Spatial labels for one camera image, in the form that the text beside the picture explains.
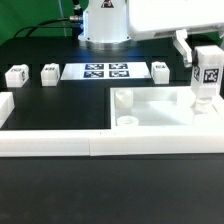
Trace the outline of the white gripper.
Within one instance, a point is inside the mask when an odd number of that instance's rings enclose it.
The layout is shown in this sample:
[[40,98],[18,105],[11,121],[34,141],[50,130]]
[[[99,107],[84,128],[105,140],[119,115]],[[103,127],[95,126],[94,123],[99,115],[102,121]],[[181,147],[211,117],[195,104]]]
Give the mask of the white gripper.
[[192,66],[189,34],[224,28],[224,0],[128,0],[128,32],[133,40],[172,36],[173,45]]

